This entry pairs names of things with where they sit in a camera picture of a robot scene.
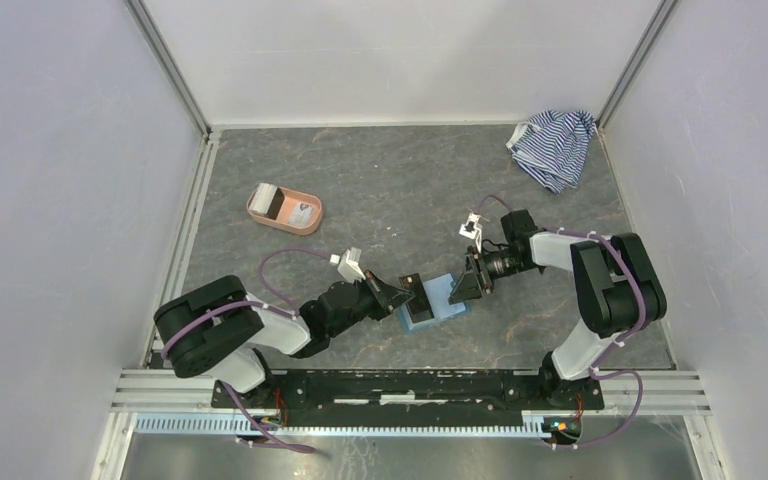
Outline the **teal card holder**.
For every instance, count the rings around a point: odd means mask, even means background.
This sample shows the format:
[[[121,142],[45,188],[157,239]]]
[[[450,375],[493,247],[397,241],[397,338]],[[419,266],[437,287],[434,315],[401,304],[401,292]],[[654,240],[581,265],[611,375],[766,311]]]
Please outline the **teal card holder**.
[[[422,313],[416,314],[410,312],[408,305],[399,307],[396,313],[404,330],[408,333],[418,332],[468,313],[469,307],[465,303],[449,303],[449,295],[454,284],[455,277],[452,273],[423,280],[422,287],[429,307]]]

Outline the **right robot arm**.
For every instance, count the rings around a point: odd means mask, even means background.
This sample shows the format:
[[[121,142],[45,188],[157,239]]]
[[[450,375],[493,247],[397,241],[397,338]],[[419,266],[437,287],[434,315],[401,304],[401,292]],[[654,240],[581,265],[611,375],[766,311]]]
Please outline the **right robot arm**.
[[[665,292],[639,235],[542,228],[521,209],[501,218],[504,243],[485,249],[479,220],[473,214],[461,227],[474,243],[450,303],[481,299],[497,280],[530,270],[554,268],[573,276],[579,321],[540,368],[537,392],[545,405],[566,406],[577,396],[577,382],[600,379],[610,352],[666,315]]]

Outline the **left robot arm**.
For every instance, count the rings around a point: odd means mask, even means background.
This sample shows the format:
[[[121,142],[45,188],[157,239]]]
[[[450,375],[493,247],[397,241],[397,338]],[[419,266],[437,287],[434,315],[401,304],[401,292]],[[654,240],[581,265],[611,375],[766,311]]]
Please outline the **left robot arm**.
[[[354,325],[380,321],[413,297],[365,271],[357,281],[332,284],[293,312],[257,298],[237,276],[226,275],[161,305],[153,321],[163,342],[161,356],[177,377],[207,375],[257,408],[274,394],[261,348],[311,357]]]

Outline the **white VIP card in tray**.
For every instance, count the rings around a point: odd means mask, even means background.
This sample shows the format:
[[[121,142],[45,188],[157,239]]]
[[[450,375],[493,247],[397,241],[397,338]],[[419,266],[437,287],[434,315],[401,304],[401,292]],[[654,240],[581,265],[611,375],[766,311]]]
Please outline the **white VIP card in tray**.
[[[310,228],[317,221],[318,208],[313,204],[299,202],[290,212],[287,224],[296,229]]]

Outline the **stack of credit cards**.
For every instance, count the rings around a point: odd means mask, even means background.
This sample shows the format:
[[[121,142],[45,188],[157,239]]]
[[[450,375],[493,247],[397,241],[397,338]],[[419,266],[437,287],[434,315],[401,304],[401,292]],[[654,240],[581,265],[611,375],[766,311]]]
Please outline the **stack of credit cards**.
[[[249,203],[248,210],[262,217],[274,217],[281,209],[283,204],[283,192],[274,184],[261,182],[254,190]]]

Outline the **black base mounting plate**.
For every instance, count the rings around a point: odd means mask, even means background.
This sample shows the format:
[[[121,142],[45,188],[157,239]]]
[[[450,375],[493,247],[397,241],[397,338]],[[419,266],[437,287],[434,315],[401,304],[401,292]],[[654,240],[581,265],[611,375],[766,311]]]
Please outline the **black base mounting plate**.
[[[519,426],[524,412],[601,410],[598,381],[545,386],[536,371],[290,369],[241,397],[289,427]]]

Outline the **pink oval tray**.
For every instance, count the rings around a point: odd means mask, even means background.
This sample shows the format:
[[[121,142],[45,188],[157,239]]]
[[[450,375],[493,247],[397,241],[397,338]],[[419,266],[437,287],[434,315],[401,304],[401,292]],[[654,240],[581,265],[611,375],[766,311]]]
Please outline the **pink oval tray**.
[[[249,196],[246,211],[259,224],[298,236],[314,233],[324,217],[319,197],[266,182]]]

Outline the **blue striped cloth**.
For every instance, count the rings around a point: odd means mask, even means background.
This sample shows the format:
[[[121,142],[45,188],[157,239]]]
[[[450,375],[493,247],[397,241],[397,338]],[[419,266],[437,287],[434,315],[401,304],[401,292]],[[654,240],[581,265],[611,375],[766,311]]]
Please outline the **blue striped cloth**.
[[[505,147],[513,163],[553,194],[577,188],[597,135],[596,118],[585,110],[546,110],[514,127]]]

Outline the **aluminium frame rail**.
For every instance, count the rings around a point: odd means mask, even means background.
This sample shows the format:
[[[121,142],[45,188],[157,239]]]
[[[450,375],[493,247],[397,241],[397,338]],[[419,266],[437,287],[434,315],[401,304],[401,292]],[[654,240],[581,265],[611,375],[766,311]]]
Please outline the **aluminium frame rail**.
[[[92,477],[724,479],[694,372],[609,371],[549,402],[531,371],[274,372],[238,411],[208,376],[124,370]]]

